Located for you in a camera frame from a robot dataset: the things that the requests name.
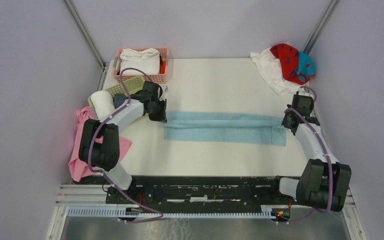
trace red and blue cloth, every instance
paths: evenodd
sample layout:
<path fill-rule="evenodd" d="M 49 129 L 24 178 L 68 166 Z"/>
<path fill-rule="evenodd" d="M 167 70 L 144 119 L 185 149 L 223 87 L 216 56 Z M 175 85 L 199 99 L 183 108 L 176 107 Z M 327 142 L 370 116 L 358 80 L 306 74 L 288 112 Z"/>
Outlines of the red and blue cloth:
<path fill-rule="evenodd" d="M 270 51 L 280 60 L 284 79 L 303 85 L 316 74 L 316 67 L 310 57 L 293 46 L 281 43 L 274 45 Z"/>

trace white towel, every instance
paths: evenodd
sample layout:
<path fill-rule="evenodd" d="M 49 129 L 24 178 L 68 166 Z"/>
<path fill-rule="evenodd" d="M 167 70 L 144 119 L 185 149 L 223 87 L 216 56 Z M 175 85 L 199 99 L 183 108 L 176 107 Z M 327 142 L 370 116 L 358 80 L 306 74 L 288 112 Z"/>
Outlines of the white towel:
<path fill-rule="evenodd" d="M 278 95 L 295 93 L 301 85 L 284 79 L 282 66 L 279 58 L 276 58 L 270 51 L 270 47 L 261 53 L 251 52 L 252 62 L 255 63 L 262 79 Z"/>
<path fill-rule="evenodd" d="M 95 108 L 96 116 L 100 119 L 116 110 L 113 103 L 113 96 L 105 90 L 96 91 L 90 96 L 90 100 Z"/>
<path fill-rule="evenodd" d="M 120 70 L 135 68 L 148 75 L 160 73 L 160 52 L 155 48 L 136 51 L 130 48 L 123 49 L 120 54 Z M 123 75 L 143 75 L 135 70 L 126 70 Z"/>

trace pink basket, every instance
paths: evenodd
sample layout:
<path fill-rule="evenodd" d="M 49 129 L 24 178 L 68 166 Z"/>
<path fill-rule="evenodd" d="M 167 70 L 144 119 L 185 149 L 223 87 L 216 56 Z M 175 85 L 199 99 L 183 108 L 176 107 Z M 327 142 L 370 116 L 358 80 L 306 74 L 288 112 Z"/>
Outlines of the pink basket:
<path fill-rule="evenodd" d="M 124 48 L 120 48 L 117 51 L 117 57 L 114 60 L 114 64 L 112 65 L 112 76 L 117 80 L 119 83 L 121 83 L 120 78 L 120 64 L 122 63 L 122 59 L 120 58 L 120 54 L 122 54 Z M 136 51 L 143 51 L 150 49 L 150 47 L 131 47 L 130 49 L 136 50 Z M 157 84 L 165 84 L 167 83 L 167 72 L 168 72 L 168 64 L 167 64 L 167 56 L 169 55 L 169 49 L 167 47 L 154 47 L 154 49 L 159 51 L 159 55 L 161 56 L 161 59 L 165 61 L 165 71 L 164 74 L 155 74 L 155 75 L 149 75 L 151 80 L 154 83 Z M 123 74 L 122 78 L 123 81 L 129 80 L 136 76 L 142 76 L 142 75 L 125 75 Z"/>

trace white wall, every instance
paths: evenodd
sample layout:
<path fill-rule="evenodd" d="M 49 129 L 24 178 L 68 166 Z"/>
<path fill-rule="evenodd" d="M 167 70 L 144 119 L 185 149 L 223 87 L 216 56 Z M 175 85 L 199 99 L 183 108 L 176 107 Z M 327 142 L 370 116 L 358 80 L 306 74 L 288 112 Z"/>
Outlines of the white wall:
<path fill-rule="evenodd" d="M 341 1 L 311 57 L 328 144 L 352 169 L 368 237 L 384 239 L 384 0 Z"/>
<path fill-rule="evenodd" d="M 174 58 L 247 58 L 302 49 L 328 0 L 74 0 L 109 62 L 119 48 L 169 47 Z"/>
<path fill-rule="evenodd" d="M 0 0 L 0 240 L 44 239 L 98 77 L 61 0 Z"/>

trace green basket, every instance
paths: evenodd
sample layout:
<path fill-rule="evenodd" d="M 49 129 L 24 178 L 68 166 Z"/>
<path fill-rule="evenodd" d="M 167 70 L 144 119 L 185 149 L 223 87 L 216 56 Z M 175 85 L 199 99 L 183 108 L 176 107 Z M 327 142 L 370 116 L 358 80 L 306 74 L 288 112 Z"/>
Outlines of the green basket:
<path fill-rule="evenodd" d="M 144 87 L 144 82 L 145 82 L 145 78 L 143 76 L 135 76 L 135 77 L 130 78 L 129 80 L 124 81 L 124 84 L 126 85 L 126 88 L 130 94 L 135 94 L 139 90 L 142 90 L 142 88 Z M 116 94 L 127 95 L 126 91 L 125 91 L 125 89 L 121 83 L 114 85 L 110 88 L 107 88 L 107 89 L 105 89 L 105 91 L 108 91 L 111 94 L 112 98 L 114 98 L 114 96 Z M 97 113 L 95 112 L 95 107 L 94 107 L 94 104 L 92 103 L 91 97 L 88 97 L 87 101 L 89 102 L 89 106 L 92 109 L 93 116 L 95 117 L 95 119 L 98 119 L 98 116 L 97 116 Z"/>

